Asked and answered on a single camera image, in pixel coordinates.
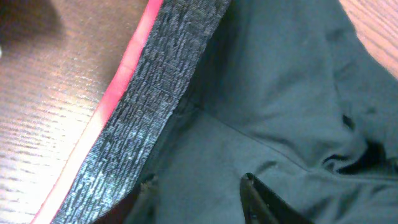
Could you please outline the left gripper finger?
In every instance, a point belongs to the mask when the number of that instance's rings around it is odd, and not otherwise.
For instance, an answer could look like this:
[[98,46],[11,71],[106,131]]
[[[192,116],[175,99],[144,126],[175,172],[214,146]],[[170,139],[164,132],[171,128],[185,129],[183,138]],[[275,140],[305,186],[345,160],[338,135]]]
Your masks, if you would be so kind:
[[245,224],[313,224],[252,173],[241,177],[239,193]]

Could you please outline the black leggings red waistband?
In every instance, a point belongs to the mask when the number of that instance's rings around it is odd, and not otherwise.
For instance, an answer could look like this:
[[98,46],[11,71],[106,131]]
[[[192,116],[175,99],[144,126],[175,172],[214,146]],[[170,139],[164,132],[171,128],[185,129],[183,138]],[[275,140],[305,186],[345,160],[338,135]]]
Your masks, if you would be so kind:
[[35,223],[397,222],[397,80],[338,1],[149,1]]

